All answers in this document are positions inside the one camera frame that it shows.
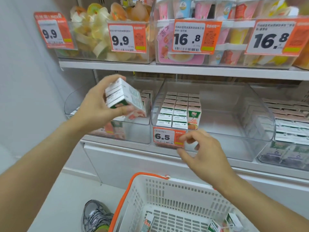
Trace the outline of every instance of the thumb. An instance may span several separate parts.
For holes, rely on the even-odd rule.
[[[188,167],[192,169],[194,166],[194,158],[181,148],[177,149],[177,153],[180,158],[188,165]]]
[[[134,106],[122,106],[115,109],[110,109],[110,115],[112,116],[111,119],[118,117],[118,116],[126,116],[129,113],[135,110]]]

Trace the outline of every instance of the forearm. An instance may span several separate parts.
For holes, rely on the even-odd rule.
[[[239,176],[230,176],[219,192],[260,232],[307,231],[309,221],[269,198]]]
[[[28,230],[82,136],[67,121],[0,175],[0,231]]]

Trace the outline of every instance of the baseboard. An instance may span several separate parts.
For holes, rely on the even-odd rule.
[[[100,178],[97,175],[94,175],[94,174],[88,173],[88,172],[84,172],[84,171],[81,171],[81,170],[76,170],[76,169],[64,167],[61,172],[66,173],[66,174],[71,174],[71,175],[74,175],[74,176],[78,176],[78,177],[81,177],[81,178],[87,178],[89,180],[101,182]]]

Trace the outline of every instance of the white floor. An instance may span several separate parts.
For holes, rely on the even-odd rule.
[[[114,212],[124,192],[61,173],[28,232],[80,232],[81,216],[88,200],[97,199]]]

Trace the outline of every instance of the white shelf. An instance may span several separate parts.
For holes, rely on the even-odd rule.
[[[249,78],[269,78],[286,80],[309,80],[309,71],[292,67],[290,70],[256,69],[239,67],[205,67],[164,65],[152,62],[150,64],[104,62],[79,59],[59,59],[61,68],[81,68],[115,71],[138,71],[153,73],[172,73],[189,75],[230,76]]]

